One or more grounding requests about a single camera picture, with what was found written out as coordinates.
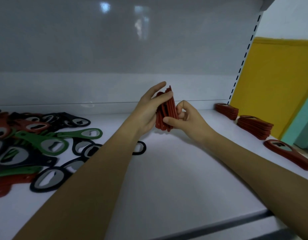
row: left hand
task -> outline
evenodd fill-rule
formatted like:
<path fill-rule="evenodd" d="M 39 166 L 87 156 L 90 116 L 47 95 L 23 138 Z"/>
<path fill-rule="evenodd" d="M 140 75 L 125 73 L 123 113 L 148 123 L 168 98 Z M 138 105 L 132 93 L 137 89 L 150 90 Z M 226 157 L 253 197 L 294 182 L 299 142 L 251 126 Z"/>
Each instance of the left hand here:
<path fill-rule="evenodd" d="M 156 110 L 162 103 L 172 98 L 173 92 L 162 94 L 159 97 L 154 97 L 154 94 L 161 88 L 166 86 L 166 82 L 163 81 L 155 86 L 151 87 L 138 102 L 136 108 L 131 115 L 126 119 L 124 124 L 132 125 L 137 132 L 141 135 L 149 132 L 156 122 Z"/>

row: right hand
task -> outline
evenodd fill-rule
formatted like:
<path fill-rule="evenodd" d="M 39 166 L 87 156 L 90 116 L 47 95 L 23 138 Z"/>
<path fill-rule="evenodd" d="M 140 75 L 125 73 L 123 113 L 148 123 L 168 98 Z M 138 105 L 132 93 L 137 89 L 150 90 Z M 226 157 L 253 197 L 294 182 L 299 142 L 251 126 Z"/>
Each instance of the right hand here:
<path fill-rule="evenodd" d="M 164 117 L 163 121 L 176 129 L 183 130 L 192 140 L 202 144 L 211 134 L 216 133 L 188 101 L 181 101 L 176 106 L 176 111 L 179 119 Z"/>

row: hand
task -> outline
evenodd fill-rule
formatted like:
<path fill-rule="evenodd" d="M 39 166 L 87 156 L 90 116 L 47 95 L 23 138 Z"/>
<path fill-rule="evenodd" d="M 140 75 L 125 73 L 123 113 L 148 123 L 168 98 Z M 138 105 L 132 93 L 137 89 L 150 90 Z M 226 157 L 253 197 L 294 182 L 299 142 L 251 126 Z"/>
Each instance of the hand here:
<path fill-rule="evenodd" d="M 176 127 L 176 129 L 183 130 L 192 140 L 202 144 L 209 135 L 216 133 L 188 101 L 181 101 L 176 106 L 176 111 L 178 120 L 172 117 L 164 117 L 163 121 Z"/>
<path fill-rule="evenodd" d="M 159 97 L 152 98 L 154 94 L 161 88 L 164 88 L 165 85 L 166 82 L 163 81 L 151 87 L 140 98 L 136 108 L 124 122 L 135 127 L 140 136 L 149 132 L 154 127 L 156 122 L 156 110 L 158 106 L 168 101 L 173 96 L 173 92 L 170 91 L 168 93 L 162 94 Z"/>

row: forearm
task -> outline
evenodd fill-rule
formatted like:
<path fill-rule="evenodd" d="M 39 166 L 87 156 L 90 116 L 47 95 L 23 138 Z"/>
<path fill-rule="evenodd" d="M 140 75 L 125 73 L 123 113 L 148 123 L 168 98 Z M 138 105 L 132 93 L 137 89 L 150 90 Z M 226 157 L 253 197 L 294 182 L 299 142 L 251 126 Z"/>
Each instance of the forearm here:
<path fill-rule="evenodd" d="M 122 126 L 14 239 L 103 239 L 139 136 Z"/>
<path fill-rule="evenodd" d="M 213 132 L 204 146 L 237 173 L 284 223 L 308 239 L 308 180 Z"/>

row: yellow wall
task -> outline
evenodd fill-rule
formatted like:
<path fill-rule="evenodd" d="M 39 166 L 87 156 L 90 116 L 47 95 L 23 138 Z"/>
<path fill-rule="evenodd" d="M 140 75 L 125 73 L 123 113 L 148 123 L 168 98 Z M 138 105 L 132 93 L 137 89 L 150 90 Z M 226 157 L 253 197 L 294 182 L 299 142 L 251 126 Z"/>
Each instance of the yellow wall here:
<path fill-rule="evenodd" d="M 231 105 L 274 124 L 281 139 L 308 97 L 308 40 L 255 38 Z"/>

